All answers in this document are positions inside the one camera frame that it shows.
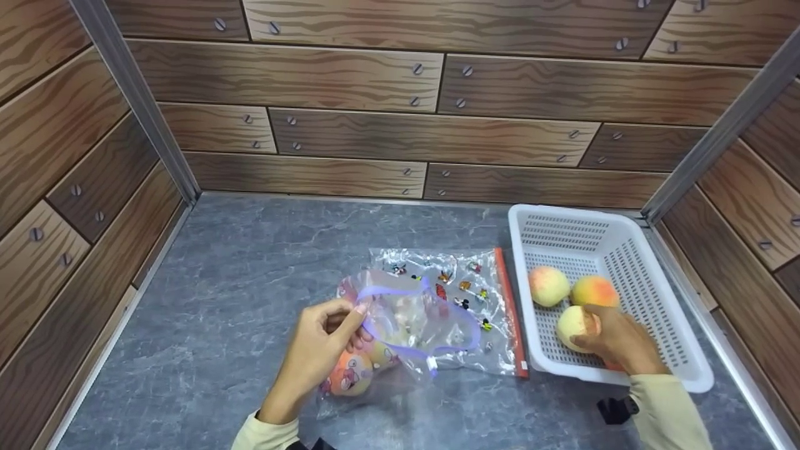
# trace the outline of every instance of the gray countertop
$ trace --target gray countertop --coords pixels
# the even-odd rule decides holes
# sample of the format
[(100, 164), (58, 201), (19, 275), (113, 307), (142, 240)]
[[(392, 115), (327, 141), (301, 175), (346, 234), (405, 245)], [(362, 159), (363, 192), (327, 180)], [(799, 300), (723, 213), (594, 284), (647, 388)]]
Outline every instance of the gray countertop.
[[(228, 448), (258, 408), (299, 311), (370, 262), (370, 247), (509, 248), (505, 207), (204, 194), (58, 448)], [(772, 448), (695, 326), (716, 384), (694, 396), (717, 450)], [(300, 435), (341, 450), (640, 448), (595, 402), (626, 389), (531, 372), (443, 371), (434, 386), (317, 421)]]

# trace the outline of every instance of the sleeve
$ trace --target sleeve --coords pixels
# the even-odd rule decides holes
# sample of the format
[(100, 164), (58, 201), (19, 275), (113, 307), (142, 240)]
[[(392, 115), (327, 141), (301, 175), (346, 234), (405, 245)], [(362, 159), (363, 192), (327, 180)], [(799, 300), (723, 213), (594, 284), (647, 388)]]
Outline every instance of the sleeve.
[(256, 419), (255, 414), (247, 416), (230, 450), (287, 450), (299, 442), (297, 419), (285, 425), (273, 425)]
[(634, 423), (646, 450), (711, 450), (706, 426), (678, 378), (631, 376), (630, 396), (639, 406)]

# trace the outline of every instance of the plastic basket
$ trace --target plastic basket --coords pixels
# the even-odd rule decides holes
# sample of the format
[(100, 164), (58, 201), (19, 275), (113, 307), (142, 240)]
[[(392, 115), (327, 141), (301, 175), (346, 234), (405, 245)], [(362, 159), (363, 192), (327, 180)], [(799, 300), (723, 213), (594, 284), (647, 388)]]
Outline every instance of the plastic basket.
[(558, 339), (556, 323), (569, 306), (552, 308), (531, 299), (528, 272), (537, 266), (563, 271), (570, 283), (599, 274), (619, 292), (622, 310), (658, 342), (664, 363), (689, 392), (707, 392), (714, 374), (683, 310), (639, 225), (622, 215), (539, 205), (514, 205), (508, 212), (522, 322), (531, 365), (540, 372), (585, 381), (630, 385), (594, 355), (573, 352)]

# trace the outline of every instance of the wood grain pattern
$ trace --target wood grain pattern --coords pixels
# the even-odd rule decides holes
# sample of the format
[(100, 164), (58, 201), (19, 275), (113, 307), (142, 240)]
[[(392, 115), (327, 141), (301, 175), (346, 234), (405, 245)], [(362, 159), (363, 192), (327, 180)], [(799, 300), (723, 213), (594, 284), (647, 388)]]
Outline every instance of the wood grain pattern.
[(94, 48), (0, 107), (0, 236), (126, 111)]
[[(470, 66), (471, 76), (462, 70)], [(756, 70), (448, 54), (439, 111), (712, 125)], [(466, 105), (459, 108), (459, 98)]]
[(183, 150), (276, 153), (270, 118), (263, 106), (158, 105)]
[[(245, 0), (253, 40), (478, 53), (638, 58), (670, 7), (654, 0)], [(277, 22), (280, 34), (270, 32)], [(625, 48), (614, 46), (628, 38)]]
[(423, 198), (640, 208), (665, 179), (643, 172), (431, 163)]
[[(800, 254), (800, 193), (741, 139), (722, 153), (698, 185), (759, 259), (775, 270)], [(759, 248), (768, 239), (772, 246)]]
[(712, 312), (711, 315), (714, 317), (717, 325), (722, 329), (722, 332), (725, 333), (730, 346), (734, 348), (742, 364), (744, 364), (745, 368), (750, 373), (750, 376), (753, 377), (753, 381), (758, 385), (758, 389), (761, 391), (762, 395), (764, 395), (764, 398), (770, 405), (770, 409), (775, 413), (778, 421), (781, 422), (781, 425), (783, 425), (786, 430), (786, 433), (795, 445), (800, 446), (800, 424), (798, 424), (797, 420), (792, 416), (791, 411), (786, 406), (786, 402), (783, 401), (775, 390), (775, 386), (770, 382), (770, 378), (764, 373), (761, 366), (758, 365), (758, 361), (755, 360), (753, 353), (747, 348), (745, 341), (736, 331), (736, 328), (722, 309)]
[[(798, 0), (677, 0), (645, 59), (761, 66), (800, 23)], [(670, 51), (673, 42), (678, 51)]]
[(425, 163), (195, 152), (184, 155), (200, 187), (211, 191), (419, 199), (425, 182)]
[(94, 366), (97, 365), (100, 356), (106, 349), (106, 345), (117, 330), (117, 327), (122, 321), (122, 317), (125, 315), (128, 307), (133, 303), (137, 293), (138, 291), (136, 288), (129, 286), (125, 294), (122, 295), (122, 298), (117, 303), (117, 307), (114, 309), (114, 312), (111, 313), (108, 322), (106, 322), (106, 326), (103, 327), (100, 336), (98, 336), (97, 340), (92, 344), (92, 348), (89, 350), (83, 363), (81, 363), (78, 373), (75, 374), (75, 377), (70, 381), (70, 386), (67, 387), (64, 395), (58, 401), (58, 405), (56, 405), (53, 413), (50, 414), (50, 418), (47, 419), (45, 427), (42, 429), (42, 432), (39, 433), (39, 436), (36, 438), (30, 450), (47, 449), (47, 445), (50, 443), (50, 440), (53, 439), (53, 435), (55, 435), (59, 425), (61, 425), (61, 422), (65, 419), (67, 412), (78, 397), (83, 385), (91, 376)]
[(698, 127), (603, 123), (580, 167), (671, 172), (706, 131)]
[(800, 191), (800, 79), (786, 87), (742, 138)]
[(89, 44), (64, 0), (0, 2), (0, 102)]
[(158, 237), (158, 240), (153, 245), (153, 248), (150, 249), (150, 253), (147, 254), (147, 258), (145, 262), (142, 263), (142, 266), (139, 268), (139, 271), (136, 272), (136, 276), (134, 277), (134, 281), (131, 283), (137, 289), (142, 287), (142, 283), (144, 283), (147, 274), (150, 273), (150, 269), (155, 264), (155, 260), (158, 258), (158, 255), (161, 253), (161, 250), (166, 245), (166, 241), (170, 238), (172, 234), (172, 230), (175, 229), (175, 226), (178, 225), (178, 221), (181, 219), (183, 212), (186, 211), (186, 204), (184, 202), (180, 202), (178, 207), (175, 208), (175, 211), (172, 213), (172, 217), (170, 217), (170, 221), (167, 223), (166, 227), (161, 231), (161, 235)]
[[(128, 114), (58, 182), (47, 199), (96, 243), (157, 161), (158, 154), (136, 117)], [(73, 195), (74, 187), (80, 188), (80, 195)]]
[(775, 272), (775, 278), (786, 289), (797, 305), (800, 305), (800, 258), (788, 263)]
[[(599, 126), (288, 108), (270, 108), (270, 114), (284, 155), (521, 166), (577, 166)], [(578, 134), (570, 138), (574, 131)]]
[[(442, 54), (129, 40), (169, 102), (433, 112)], [(423, 71), (414, 75), (414, 64)], [(411, 99), (419, 98), (412, 106)]]
[(702, 278), (700, 278), (697, 271), (694, 270), (694, 266), (692, 266), (691, 261), (686, 257), (686, 253), (681, 249), (681, 245), (675, 240), (672, 233), (670, 233), (670, 229), (666, 227), (664, 222), (656, 223), (655, 229), (662, 239), (664, 239), (664, 243), (666, 243), (666, 246), (672, 252), (672, 256), (678, 261), (678, 266), (680, 266), (683, 271), (683, 275), (686, 275), (686, 278), (692, 284), (692, 287), (694, 287), (694, 292), (698, 295), (702, 304), (708, 311), (716, 309), (716, 307), (719, 306), (717, 300), (711, 295), (711, 291), (708, 290), (708, 287), (703, 282)]
[(666, 225), (795, 416), (800, 309), (695, 186)]
[[(106, 0), (106, 4), (126, 36), (250, 40), (238, 0)], [(217, 18), (224, 21), (224, 30), (216, 27)]]
[(181, 201), (159, 163), (0, 372), (0, 443), (29, 448)]
[[(30, 237), (34, 228), (42, 240)], [(44, 201), (0, 240), (0, 368), (89, 251), (89, 244)], [(71, 262), (61, 262), (68, 255)]]

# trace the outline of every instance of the hand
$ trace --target hand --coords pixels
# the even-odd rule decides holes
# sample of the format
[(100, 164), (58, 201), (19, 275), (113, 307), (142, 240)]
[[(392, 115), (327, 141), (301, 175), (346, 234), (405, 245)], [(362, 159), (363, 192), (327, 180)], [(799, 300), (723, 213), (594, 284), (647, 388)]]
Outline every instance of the hand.
[(622, 365), (628, 375), (670, 373), (661, 361), (658, 345), (631, 315), (622, 314), (615, 307), (586, 305), (583, 308), (600, 318), (600, 334), (572, 336), (573, 344), (605, 361)]
[(286, 424), (297, 418), (303, 398), (327, 378), (348, 348), (372, 340), (361, 324), (366, 307), (334, 299), (303, 309), (281, 370), (264, 399), (258, 419)]

